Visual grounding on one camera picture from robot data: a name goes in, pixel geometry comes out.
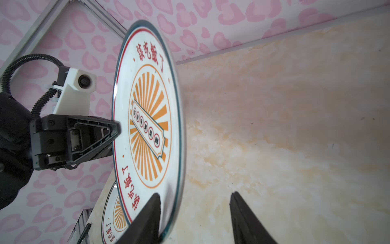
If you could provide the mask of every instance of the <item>plate rim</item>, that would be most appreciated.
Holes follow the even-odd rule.
[[[104,240],[104,237],[103,237],[103,235],[104,235],[104,232],[103,232],[104,215],[105,215],[105,213],[106,213],[106,207],[107,207],[108,199],[110,198],[112,189],[114,189],[114,186],[115,186],[116,183],[117,183],[117,181],[114,181],[114,183],[113,183],[112,186],[111,186],[111,189],[110,189],[110,191],[109,191],[109,193],[108,193],[108,195],[107,195],[106,203],[104,204],[103,214],[101,215],[101,228],[100,228],[100,234],[101,234],[101,239],[102,239],[102,241],[103,241],[104,244],[107,244],[107,242]]]
[[[165,44],[165,42],[162,38],[161,32],[156,27],[154,27],[154,25],[151,22],[149,22],[147,20],[138,20],[135,23],[133,23],[131,25],[131,27],[128,29],[128,31],[123,39],[121,49],[120,49],[119,55],[118,55],[116,69],[115,69],[115,80],[114,80],[114,86],[113,86],[113,91],[112,91],[111,119],[113,119],[113,116],[114,116],[115,89],[117,87],[118,69],[119,69],[119,64],[120,64],[121,56],[123,54],[123,49],[124,49],[125,43],[127,42],[129,36],[133,33],[134,30],[136,30],[138,28],[142,28],[142,27],[149,29],[152,32],[152,34],[155,35],[155,37],[160,42],[160,44],[165,52],[165,55],[167,56],[167,62],[169,64],[169,68],[170,68],[170,71],[172,73],[172,82],[173,82],[173,85],[175,88],[175,97],[176,97],[177,114],[178,114],[178,122],[179,122],[178,123],[179,124],[179,170],[178,170],[178,176],[177,176],[176,194],[175,194],[174,204],[172,206],[172,212],[171,212],[171,215],[169,217],[167,226],[165,227],[165,229],[162,231],[161,235],[159,236],[159,242],[162,242],[173,229],[173,225],[176,222],[177,215],[179,213],[179,209],[180,209],[180,205],[181,205],[181,201],[183,198],[184,180],[185,180],[185,172],[186,172],[186,156],[187,156],[187,153],[186,153],[186,141],[187,140],[186,140],[186,127],[185,127],[186,124],[185,124],[185,118],[184,118],[184,112],[183,112],[181,92],[180,92],[180,88],[179,88],[178,81],[177,81],[178,79],[177,79],[177,73],[176,73],[176,69],[175,69],[176,64],[174,62],[172,62],[173,61],[172,55],[170,53],[170,50],[167,49],[167,45]],[[112,142],[112,147],[113,147],[113,149],[115,149],[115,142],[114,141]],[[117,181],[118,181],[117,173],[118,172],[117,172],[117,168],[116,168],[115,152],[113,152],[112,157],[113,157],[113,161],[114,161],[115,182],[117,183]],[[120,200],[122,206],[124,206],[121,197],[119,198],[119,200]],[[131,225],[131,222],[129,221],[127,214],[125,214],[125,218],[126,218],[127,223],[129,225]]]

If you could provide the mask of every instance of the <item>wallpaper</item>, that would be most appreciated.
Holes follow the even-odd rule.
[[[0,67],[50,0],[0,1]]]
[[[111,118],[113,77],[122,41],[78,3],[72,3],[35,50],[65,65],[97,75],[90,115]],[[47,61],[22,66],[11,83],[13,96],[27,109],[57,79]],[[49,102],[42,116],[50,114]],[[1,243],[66,243],[82,209],[93,208],[113,168],[111,157],[81,164],[75,170],[34,171],[17,198],[0,210]]]
[[[388,4],[387,0],[97,0],[120,24],[159,27],[176,61]]]

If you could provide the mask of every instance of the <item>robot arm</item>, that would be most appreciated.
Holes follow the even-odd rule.
[[[22,57],[2,77],[0,93],[0,209],[10,204],[26,185],[33,170],[75,169],[80,163],[112,155],[119,123],[88,116],[96,75],[64,66],[57,59],[34,54],[59,66],[56,82],[34,105],[32,112],[11,96],[14,71],[30,60]],[[47,101],[58,94],[53,114],[40,117]]]

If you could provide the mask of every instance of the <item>plate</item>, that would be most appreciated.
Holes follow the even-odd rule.
[[[112,119],[119,198],[129,223],[157,192],[160,238],[172,229],[185,176],[185,123],[175,64],[159,31],[139,20],[122,43],[115,73]]]
[[[117,183],[114,182],[104,205],[101,220],[101,238],[104,244],[115,243],[129,226],[116,188]]]

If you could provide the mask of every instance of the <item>red chinese characters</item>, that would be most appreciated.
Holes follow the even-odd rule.
[[[128,168],[129,168],[129,166],[126,166],[125,168],[122,168],[123,175],[125,175],[124,172],[125,172],[125,170],[127,171]],[[134,197],[134,185],[132,184],[130,173],[128,173],[127,178],[123,182],[125,183],[125,189],[126,188],[130,188],[130,191],[127,193],[128,197],[130,199],[133,199],[133,197]],[[134,209],[134,211],[137,209],[139,201],[140,201],[140,196],[135,194],[135,198],[134,198],[134,202],[133,202],[133,209]]]
[[[153,62],[155,62],[157,65],[158,65],[158,60],[157,60],[157,50],[156,50],[156,46],[153,45],[151,42],[150,42],[150,51],[149,51],[149,47],[148,47],[148,43],[146,41],[144,41],[144,44],[143,44],[143,47],[144,47],[144,50],[141,49],[141,44],[138,44],[137,46],[137,52],[138,52],[138,55],[140,56],[140,60],[142,61],[144,58],[145,58],[145,55],[144,55],[144,52],[147,56],[148,59],[151,59]],[[160,58],[161,58],[161,72],[163,72],[163,62],[164,62],[164,58],[161,54],[160,55]]]
[[[108,230],[106,230],[106,235],[107,235],[107,238],[110,240],[110,242],[113,242],[115,240],[115,236],[112,234],[112,231],[111,231],[111,223],[109,224],[106,224],[106,228],[108,228],[110,226],[110,228]]]
[[[145,58],[145,56],[144,56],[144,53],[142,52],[141,44],[138,44],[138,46],[137,46],[137,52],[138,52],[138,54],[139,54],[139,56],[140,56],[140,60],[142,61],[142,60]]]
[[[144,44],[144,51],[145,51],[145,53],[146,53],[146,55],[147,55],[147,58],[151,59],[152,56],[151,56],[151,54],[150,54],[150,52],[149,52],[149,48],[147,47],[147,42],[145,41],[144,43],[145,43],[145,44]]]

